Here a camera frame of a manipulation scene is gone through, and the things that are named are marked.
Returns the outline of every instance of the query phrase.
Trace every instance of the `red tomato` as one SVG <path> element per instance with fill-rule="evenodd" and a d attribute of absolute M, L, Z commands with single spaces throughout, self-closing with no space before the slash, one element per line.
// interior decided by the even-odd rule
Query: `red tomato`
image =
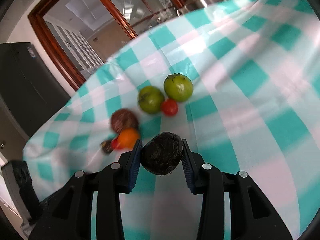
<path fill-rule="evenodd" d="M 121 150 L 123 147 L 121 147 L 120 143 L 118 142 L 118 137 L 114 138 L 111 141 L 111 148 L 114 150 Z"/>
<path fill-rule="evenodd" d="M 173 99 L 169 98 L 161 104 L 161 111 L 167 116 L 174 116 L 178 112 L 178 104 Z"/>

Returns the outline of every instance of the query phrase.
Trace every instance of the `wooden door frame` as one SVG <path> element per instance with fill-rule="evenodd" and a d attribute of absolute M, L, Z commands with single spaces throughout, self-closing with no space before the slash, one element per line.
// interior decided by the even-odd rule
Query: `wooden door frame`
<path fill-rule="evenodd" d="M 45 23 L 43 16 L 58 2 L 59 0 L 41 0 L 28 15 L 31 26 L 36 33 L 40 43 L 44 47 L 50 59 L 53 61 L 57 69 L 71 85 L 71 87 L 77 91 L 79 87 L 85 82 L 85 78 L 82 76 L 79 70 L 74 66 L 72 61 L 68 58 L 67 54 L 63 51 L 58 41 L 55 39 L 47 24 Z M 107 8 L 114 19 L 119 23 L 125 33 L 130 39 L 137 37 L 134 29 L 125 20 L 123 15 L 118 11 L 116 6 L 111 0 L 100 0 L 102 4 Z M 171 0 L 177 7 L 181 8 L 185 0 Z"/>

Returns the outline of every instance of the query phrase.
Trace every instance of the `checkered tablecloth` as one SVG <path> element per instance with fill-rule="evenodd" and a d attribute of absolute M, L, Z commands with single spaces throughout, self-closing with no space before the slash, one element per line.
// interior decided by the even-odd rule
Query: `checkered tablecloth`
<path fill-rule="evenodd" d="M 297 239 L 320 206 L 319 45 L 320 22 L 306 0 L 229 0 L 145 32 L 28 141 L 37 195 L 116 161 L 121 152 L 106 156 L 99 144 L 113 136 L 111 114 L 127 107 L 144 143 L 170 131 L 221 171 L 247 171 Z M 190 100 L 173 118 L 140 111 L 139 89 L 163 90 L 171 73 L 193 81 Z M 141 167 L 133 192 L 120 198 L 126 240 L 196 239 L 202 196 L 188 190 L 181 164 L 168 176 Z"/>

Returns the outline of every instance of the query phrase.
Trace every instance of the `orange fruit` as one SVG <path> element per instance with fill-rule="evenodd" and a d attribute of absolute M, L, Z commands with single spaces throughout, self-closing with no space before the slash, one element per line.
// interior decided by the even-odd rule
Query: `orange fruit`
<path fill-rule="evenodd" d="M 118 136 L 118 143 L 123 148 L 133 149 L 136 140 L 140 139 L 140 134 L 135 128 L 127 128 L 121 131 Z"/>

